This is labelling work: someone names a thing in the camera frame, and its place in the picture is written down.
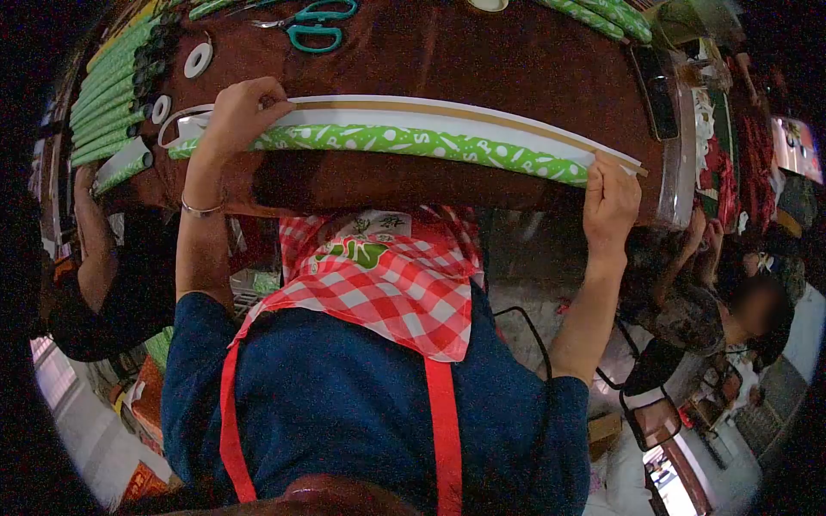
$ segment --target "wall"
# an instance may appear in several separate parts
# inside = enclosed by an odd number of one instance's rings
[[[726,465],[721,469],[698,435],[683,427],[675,438],[705,489],[714,516],[742,514],[760,487],[762,472],[735,427],[721,424],[712,443]]]
[[[112,409],[94,395],[83,376],[78,377],[81,384],[66,401],[56,423],[78,472],[97,499],[105,506],[113,506],[139,460],[161,480],[169,480],[167,462],[127,432]]]
[[[789,343],[783,354],[809,384],[814,377],[820,344],[823,341],[824,319],[826,298],[807,283],[806,292],[795,307]]]

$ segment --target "scissors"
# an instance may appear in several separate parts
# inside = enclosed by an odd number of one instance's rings
[[[347,12],[337,12],[337,11],[314,11],[313,9],[317,9],[323,5],[329,3],[343,3],[350,7]],[[304,7],[299,12],[295,13],[289,18],[284,18],[283,20],[278,21],[260,21],[260,20],[253,20],[252,24],[254,26],[260,27],[262,29],[269,29],[273,27],[277,28],[284,28],[286,26],[290,26],[287,29],[287,34],[290,36],[290,42],[292,42],[292,46],[296,47],[299,50],[303,50],[304,52],[311,52],[312,54],[324,54],[325,52],[332,52],[333,50],[339,48],[341,46],[341,29],[338,27],[324,27],[321,26],[322,21],[328,20],[345,20],[351,17],[358,8],[358,4],[355,0],[320,0],[320,2],[314,2]],[[314,26],[306,26],[306,25],[293,25],[298,21],[318,21]],[[307,46],[302,45],[298,42],[299,35],[316,35],[316,36],[333,36],[335,41],[330,46],[327,46],[323,49],[313,49]]]

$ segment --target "black phone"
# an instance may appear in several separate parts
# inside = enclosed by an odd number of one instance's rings
[[[651,47],[631,46],[631,60],[637,70],[637,80],[643,92],[651,134],[658,141],[679,136],[674,106],[668,93],[668,77],[662,70],[659,55]]]

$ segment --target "red checkered bandana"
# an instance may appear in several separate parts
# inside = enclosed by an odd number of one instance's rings
[[[285,286],[249,312],[231,345],[263,312],[301,307],[371,329],[433,360],[462,361],[470,339],[470,278],[482,281],[472,221],[472,210],[460,218],[447,206],[283,217]]]

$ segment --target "brown tabletop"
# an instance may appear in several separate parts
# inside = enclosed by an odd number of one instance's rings
[[[212,103],[226,86],[263,75],[278,78],[291,97],[377,94],[428,97],[473,104],[543,121],[642,161],[640,222],[657,207],[662,145],[648,133],[643,100],[624,47],[581,23],[531,2],[487,13],[465,2],[361,2],[341,48],[308,54],[279,29],[250,19],[277,20],[305,2],[285,2],[237,17],[213,14],[191,22],[159,92],[172,111]],[[183,76],[188,54],[212,38],[214,56],[198,78]],[[155,143],[158,126],[142,134]],[[177,207],[187,161],[153,147],[153,169],[112,191],[124,201]],[[553,211],[576,206],[575,188],[472,163],[332,151],[249,153],[228,168],[228,210],[278,215],[350,206],[402,207],[420,203]]]

